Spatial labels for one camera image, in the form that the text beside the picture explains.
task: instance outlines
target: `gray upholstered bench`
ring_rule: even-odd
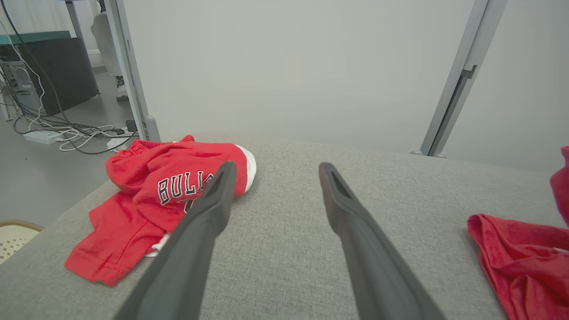
[[[356,318],[339,238],[328,224],[318,164],[332,162],[448,319],[504,317],[466,221],[476,213],[564,226],[548,176],[410,154],[231,136],[258,171],[217,239],[201,308],[207,318]],[[62,214],[0,265],[2,318],[110,318],[152,258],[115,288],[63,267],[92,226],[110,182]]]

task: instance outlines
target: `red fabric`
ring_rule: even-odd
[[[565,223],[569,225],[569,146],[562,147],[561,153],[565,157],[565,167],[557,171],[550,182],[557,209]]]
[[[569,230],[482,214],[468,233],[508,318],[569,319]]]
[[[73,249],[65,267],[87,280],[116,285],[165,231],[174,231],[225,161],[236,163],[235,196],[242,195],[247,160],[236,145],[195,142],[192,136],[178,143],[134,141],[107,160],[109,178],[120,192],[89,213],[94,231]]]

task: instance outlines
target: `white trim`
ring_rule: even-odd
[[[251,189],[251,185],[253,184],[253,180],[255,179],[255,175],[257,174],[257,162],[255,161],[255,157],[253,154],[245,149],[242,146],[236,145],[243,154],[245,154],[245,158],[247,158],[247,185],[245,186],[245,192]]]

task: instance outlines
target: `metal pole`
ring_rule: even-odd
[[[83,40],[83,34],[81,33],[81,27],[79,26],[79,20],[77,19],[77,12],[75,11],[75,5],[73,4],[73,1],[66,1],[65,4],[67,5],[67,11],[69,12],[69,17],[71,18],[71,23],[73,24],[73,29],[75,30],[75,35]],[[85,46],[85,41],[83,40],[83,47],[85,48],[85,53],[87,53],[87,57],[89,56],[89,51],[87,50],[87,47]],[[93,69],[91,69],[91,74],[93,75],[93,78],[95,78],[95,74],[93,73]],[[95,86],[97,87],[97,92],[100,93],[99,91],[99,85],[97,84],[97,81],[95,81]]]
[[[83,34],[81,33],[81,27],[79,26],[79,20],[77,19],[77,12],[75,11],[73,1],[66,1],[65,4],[67,5],[67,11],[69,12],[69,17],[71,18],[75,35],[78,38],[83,39]]]

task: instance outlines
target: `black cable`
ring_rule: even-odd
[[[32,51],[28,48],[28,46],[26,45],[26,42],[22,39],[22,36],[20,36],[20,33],[18,33],[18,30],[16,29],[14,22],[12,22],[12,19],[10,18],[10,14],[8,14],[8,10],[6,10],[6,5],[4,4],[4,0],[0,0],[1,4],[2,4],[2,9],[4,10],[4,14],[6,14],[6,18],[8,19],[8,22],[10,23],[10,26],[12,27],[12,29],[14,30],[14,33],[16,34],[16,36],[18,37],[18,39],[20,40],[21,44],[24,46],[24,48],[28,51],[28,53],[30,54],[30,56],[32,57],[32,59],[34,60],[34,62],[36,63],[36,65],[39,68],[39,71],[41,73],[44,74],[44,76],[46,77],[47,82],[50,84],[51,89],[54,92],[54,96],[55,96],[55,100],[57,102],[57,106],[59,107],[59,111],[61,112],[61,116],[63,116],[64,121],[66,121],[72,128],[74,128],[75,130],[77,130],[78,132],[81,132],[85,135],[90,135],[89,133],[83,131],[80,129],[79,126],[77,126],[76,124],[72,123],[67,116],[65,115],[65,113],[63,112],[63,108],[61,107],[61,102],[59,101],[59,97],[57,96],[57,90],[55,89],[55,86],[53,85],[53,82],[51,81],[50,77],[47,75],[47,72],[43,69],[42,65],[39,63],[39,61],[36,59],[35,55],[32,53]],[[15,98],[15,95],[13,95],[14,97],[14,101],[16,101],[16,103],[18,104],[17,99]],[[18,122],[18,120],[20,120],[21,117],[19,117],[18,119],[16,119],[16,121],[14,121],[14,130],[15,130],[15,125]],[[128,140],[130,140],[132,137],[134,137],[134,135],[137,133],[138,131],[134,132],[128,139],[126,139],[124,142],[120,143],[119,145],[117,145],[116,147],[122,146],[124,145]],[[101,154],[101,153],[105,153],[105,152],[109,152],[115,148],[112,149],[107,149],[104,151],[99,151],[99,152],[95,152],[95,153],[91,153],[91,152],[85,152],[80,150],[79,148],[77,148],[77,146],[73,143],[72,140],[68,141],[74,148],[75,150],[84,153],[84,154]]]
[[[6,5],[4,4],[4,0],[0,0],[0,2],[2,3],[2,9],[4,10],[4,13],[6,14],[6,18],[8,19],[8,22],[10,23],[10,25],[12,26],[12,29],[14,30],[14,33],[16,34],[16,36],[18,37],[18,39],[20,40],[20,42],[22,43],[22,45],[24,46],[24,48],[28,51],[28,53],[30,54],[30,56],[32,57],[32,59],[34,60],[34,62],[36,63],[36,65],[39,68],[39,71],[41,73],[43,73],[43,75],[46,77],[47,82],[50,84],[51,89],[54,92],[55,96],[55,101],[57,102],[57,105],[59,107],[59,111],[61,111],[61,116],[63,116],[63,118],[65,119],[65,121],[67,121],[69,123],[69,125],[74,128],[75,130],[83,133],[83,134],[88,134],[87,132],[84,132],[83,130],[81,130],[78,126],[76,126],[75,124],[71,123],[71,121],[69,119],[67,119],[67,116],[65,115],[65,113],[63,112],[63,108],[61,107],[61,102],[59,101],[59,97],[57,96],[57,90],[55,89],[55,86],[53,85],[53,82],[51,81],[50,77],[47,75],[47,72],[43,69],[42,65],[39,63],[39,61],[36,59],[35,55],[32,53],[32,51],[30,50],[30,48],[28,48],[26,42],[24,42],[24,40],[22,39],[22,36],[20,35],[20,33],[18,33],[18,30],[16,29],[14,22],[12,22],[12,19],[10,18],[10,14],[8,14],[8,10],[6,10]]]
[[[124,145],[124,144],[127,143],[132,137],[134,137],[134,135],[137,134],[137,133],[138,133],[138,131],[135,131],[134,133],[132,133],[132,134],[130,135],[130,137],[129,137],[128,139],[124,140],[123,142],[121,142],[120,144],[118,144],[116,147],[111,148],[111,149],[107,149],[107,150],[105,150],[105,151],[99,151],[99,152],[85,152],[85,151],[83,151],[83,150],[81,150],[81,149],[78,149],[78,148],[73,144],[73,142],[71,142],[71,140],[69,140],[69,142],[71,142],[71,145],[73,145],[73,146],[75,147],[75,150],[77,150],[77,151],[79,151],[79,152],[81,152],[81,153],[84,153],[84,154],[101,154],[101,153],[105,153],[105,152],[112,151],[112,150],[114,150],[114,149],[116,149],[116,148],[118,148],[118,147]]]
[[[0,74],[1,74],[2,77],[4,78],[4,81],[5,81],[6,83],[8,83],[8,79],[6,78],[6,75],[4,75],[4,73],[2,72],[1,69],[0,69]],[[16,97],[14,91],[13,91],[11,88],[9,88],[9,90],[10,90],[10,95],[11,95],[11,97],[12,97],[12,100],[14,100],[14,101],[16,102],[16,105],[17,105],[18,107],[20,107],[20,110],[21,110],[23,113],[27,113],[27,114],[29,114],[29,115],[31,115],[31,116],[33,116],[33,117],[38,117],[38,115],[39,115],[40,117],[39,117],[38,119],[42,120],[43,122],[50,122],[51,124],[54,124],[54,126],[70,125],[68,122],[54,121],[54,120],[51,120],[51,119],[47,119],[47,118],[46,118],[46,117],[53,117],[53,118],[56,118],[56,119],[58,119],[58,120],[63,120],[63,121],[65,121],[65,119],[62,119],[62,118],[60,118],[60,117],[58,117],[58,116],[53,116],[53,115],[50,115],[50,114],[46,114],[46,113],[44,113],[44,112],[39,112],[38,114],[35,114],[35,113],[34,113],[35,110],[32,110],[30,107],[28,107],[28,106],[25,105],[24,103],[20,102],[20,101],[18,100],[18,98]],[[111,130],[111,129],[109,129],[109,130],[101,130],[101,129],[98,128],[98,127],[90,126],[90,125],[82,125],[82,124],[75,124],[75,125],[76,125],[76,126],[79,126],[79,127],[81,127],[81,128],[89,129],[89,130],[91,130],[91,132],[94,132],[94,130],[98,130],[98,131],[102,131],[102,132],[108,132],[108,131]]]

